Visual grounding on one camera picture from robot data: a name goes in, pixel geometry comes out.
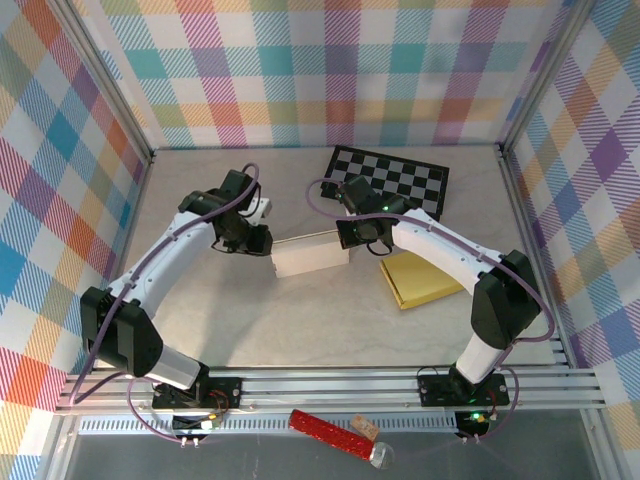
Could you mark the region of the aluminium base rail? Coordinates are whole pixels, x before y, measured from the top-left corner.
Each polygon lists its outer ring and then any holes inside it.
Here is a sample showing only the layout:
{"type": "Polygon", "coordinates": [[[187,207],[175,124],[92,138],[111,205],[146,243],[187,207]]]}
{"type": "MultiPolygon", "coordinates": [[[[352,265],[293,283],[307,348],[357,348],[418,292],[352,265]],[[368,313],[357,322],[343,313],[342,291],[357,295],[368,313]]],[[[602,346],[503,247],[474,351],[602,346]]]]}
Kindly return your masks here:
{"type": "MultiPolygon", "coordinates": [[[[418,377],[447,376],[446,368],[226,368],[214,378],[241,379],[238,413],[418,412],[418,377]]],[[[501,369],[510,401],[523,410],[601,409],[605,398],[591,369],[558,365],[501,369]]]]}

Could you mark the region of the white paper box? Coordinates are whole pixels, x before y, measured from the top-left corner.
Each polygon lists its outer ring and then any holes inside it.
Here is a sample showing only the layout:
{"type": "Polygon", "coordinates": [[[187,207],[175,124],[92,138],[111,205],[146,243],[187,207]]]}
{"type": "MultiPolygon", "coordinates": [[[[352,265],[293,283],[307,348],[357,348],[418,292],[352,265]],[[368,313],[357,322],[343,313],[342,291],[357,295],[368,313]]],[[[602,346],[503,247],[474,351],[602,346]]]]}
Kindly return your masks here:
{"type": "Polygon", "coordinates": [[[336,230],[275,241],[271,260],[277,278],[291,277],[346,265],[350,252],[343,249],[336,230]]]}

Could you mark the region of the aluminium frame post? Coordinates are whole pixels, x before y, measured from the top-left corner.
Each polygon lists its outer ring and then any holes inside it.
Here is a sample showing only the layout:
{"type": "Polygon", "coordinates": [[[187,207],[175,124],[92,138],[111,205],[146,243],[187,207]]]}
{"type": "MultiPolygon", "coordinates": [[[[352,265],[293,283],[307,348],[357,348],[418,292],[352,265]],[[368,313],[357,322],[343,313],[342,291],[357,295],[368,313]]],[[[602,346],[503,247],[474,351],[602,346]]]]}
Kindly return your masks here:
{"type": "Polygon", "coordinates": [[[574,44],[580,30],[588,19],[597,0],[572,0],[563,21],[556,29],[553,41],[546,48],[544,55],[536,57],[534,63],[539,65],[527,94],[518,104],[512,119],[507,122],[508,129],[497,143],[502,153],[512,150],[526,127],[531,122],[534,111],[541,103],[547,89],[556,78],[569,50],[574,44]]]}
{"type": "Polygon", "coordinates": [[[153,163],[154,150],[139,126],[133,111],[120,91],[96,43],[87,29],[72,0],[46,0],[62,29],[69,36],[74,48],[92,76],[134,150],[147,165],[153,163]]]}

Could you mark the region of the black grey chessboard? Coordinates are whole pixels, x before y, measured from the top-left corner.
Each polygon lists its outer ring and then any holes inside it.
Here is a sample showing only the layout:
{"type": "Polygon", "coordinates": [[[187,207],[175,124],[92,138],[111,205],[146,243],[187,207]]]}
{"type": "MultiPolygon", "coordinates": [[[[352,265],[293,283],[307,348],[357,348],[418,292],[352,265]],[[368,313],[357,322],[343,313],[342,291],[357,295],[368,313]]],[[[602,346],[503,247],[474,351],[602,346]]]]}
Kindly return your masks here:
{"type": "Polygon", "coordinates": [[[439,221],[450,169],[384,153],[336,146],[325,177],[344,183],[362,175],[383,198],[395,194],[409,199],[439,221]]]}

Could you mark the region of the aluminium side rail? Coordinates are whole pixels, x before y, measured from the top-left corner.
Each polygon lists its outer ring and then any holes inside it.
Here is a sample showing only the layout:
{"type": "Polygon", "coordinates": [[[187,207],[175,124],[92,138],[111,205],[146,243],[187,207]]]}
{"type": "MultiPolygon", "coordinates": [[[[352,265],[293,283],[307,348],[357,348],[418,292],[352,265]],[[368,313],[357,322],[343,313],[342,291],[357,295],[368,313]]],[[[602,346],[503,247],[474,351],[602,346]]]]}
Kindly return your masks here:
{"type": "Polygon", "coordinates": [[[505,187],[508,192],[509,200],[514,211],[516,224],[525,252],[531,260],[541,296],[549,306],[554,317],[555,330],[550,341],[554,356],[558,357],[556,363],[558,365],[566,366],[567,368],[574,368],[575,358],[571,352],[570,344],[567,341],[564,327],[561,322],[560,311],[555,301],[549,280],[547,279],[542,255],[536,243],[536,238],[527,215],[526,204],[518,189],[516,176],[510,163],[511,153],[509,150],[505,150],[501,144],[498,144],[496,146],[496,156],[505,187]]]}

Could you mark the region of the small connector board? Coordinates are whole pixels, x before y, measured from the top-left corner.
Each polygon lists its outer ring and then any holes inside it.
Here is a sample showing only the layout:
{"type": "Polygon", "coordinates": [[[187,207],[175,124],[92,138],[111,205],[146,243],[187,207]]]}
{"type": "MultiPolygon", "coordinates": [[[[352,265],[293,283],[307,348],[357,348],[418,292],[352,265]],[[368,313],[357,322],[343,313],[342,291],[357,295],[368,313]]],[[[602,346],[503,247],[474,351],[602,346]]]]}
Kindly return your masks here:
{"type": "Polygon", "coordinates": [[[200,417],[174,416],[171,421],[173,431],[212,431],[222,423],[223,417],[219,414],[208,414],[200,417]]]}

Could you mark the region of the red glitter microphone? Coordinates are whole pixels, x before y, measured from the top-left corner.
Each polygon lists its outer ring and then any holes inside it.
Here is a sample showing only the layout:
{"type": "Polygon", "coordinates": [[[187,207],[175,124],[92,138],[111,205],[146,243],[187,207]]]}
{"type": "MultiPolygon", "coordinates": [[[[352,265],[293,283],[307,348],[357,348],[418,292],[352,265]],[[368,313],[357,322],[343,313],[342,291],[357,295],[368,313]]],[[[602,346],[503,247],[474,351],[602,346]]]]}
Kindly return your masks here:
{"type": "Polygon", "coordinates": [[[387,443],[370,440],[298,409],[291,412],[288,425],[290,429],[364,460],[378,470],[388,469],[395,460],[394,450],[387,443]]]}

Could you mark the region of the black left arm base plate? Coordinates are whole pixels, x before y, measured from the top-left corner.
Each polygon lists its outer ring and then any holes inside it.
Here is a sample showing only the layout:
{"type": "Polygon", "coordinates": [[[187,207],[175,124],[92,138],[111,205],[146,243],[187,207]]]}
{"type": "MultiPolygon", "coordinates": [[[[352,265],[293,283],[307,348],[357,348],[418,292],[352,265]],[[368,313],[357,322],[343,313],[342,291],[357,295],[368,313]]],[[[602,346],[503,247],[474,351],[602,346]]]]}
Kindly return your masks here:
{"type": "Polygon", "coordinates": [[[179,389],[169,384],[154,387],[154,409],[236,409],[241,400],[240,377],[203,377],[189,389],[179,389]]]}

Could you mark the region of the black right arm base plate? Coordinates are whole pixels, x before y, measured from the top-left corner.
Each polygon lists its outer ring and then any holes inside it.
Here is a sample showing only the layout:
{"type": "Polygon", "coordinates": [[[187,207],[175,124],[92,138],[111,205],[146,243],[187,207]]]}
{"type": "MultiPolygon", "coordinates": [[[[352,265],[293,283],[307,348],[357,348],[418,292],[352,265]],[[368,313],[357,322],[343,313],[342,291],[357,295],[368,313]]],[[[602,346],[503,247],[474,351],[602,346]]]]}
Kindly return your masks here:
{"type": "Polygon", "coordinates": [[[479,384],[471,384],[459,375],[420,375],[417,384],[422,407],[491,407],[510,403],[505,377],[497,373],[479,384]]]}

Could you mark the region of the black controller box green light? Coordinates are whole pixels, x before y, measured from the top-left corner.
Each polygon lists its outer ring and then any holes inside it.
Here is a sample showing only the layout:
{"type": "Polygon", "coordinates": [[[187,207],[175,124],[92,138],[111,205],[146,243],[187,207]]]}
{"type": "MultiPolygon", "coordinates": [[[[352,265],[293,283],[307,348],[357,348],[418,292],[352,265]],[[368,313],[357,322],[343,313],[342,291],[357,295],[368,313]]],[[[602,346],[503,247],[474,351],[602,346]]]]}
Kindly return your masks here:
{"type": "Polygon", "coordinates": [[[488,413],[485,411],[458,411],[455,413],[460,438],[470,438],[485,435],[490,428],[488,413]]]}

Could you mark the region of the yellow paper box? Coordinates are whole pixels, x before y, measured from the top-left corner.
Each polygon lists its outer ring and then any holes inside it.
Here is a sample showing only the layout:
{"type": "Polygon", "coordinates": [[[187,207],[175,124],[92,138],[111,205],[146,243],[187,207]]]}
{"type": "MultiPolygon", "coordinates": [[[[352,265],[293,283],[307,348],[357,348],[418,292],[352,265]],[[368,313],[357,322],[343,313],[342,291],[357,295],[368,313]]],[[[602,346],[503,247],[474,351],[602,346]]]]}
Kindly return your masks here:
{"type": "Polygon", "coordinates": [[[464,287],[425,259],[410,252],[384,258],[381,270],[401,310],[456,294],[464,287]]]}

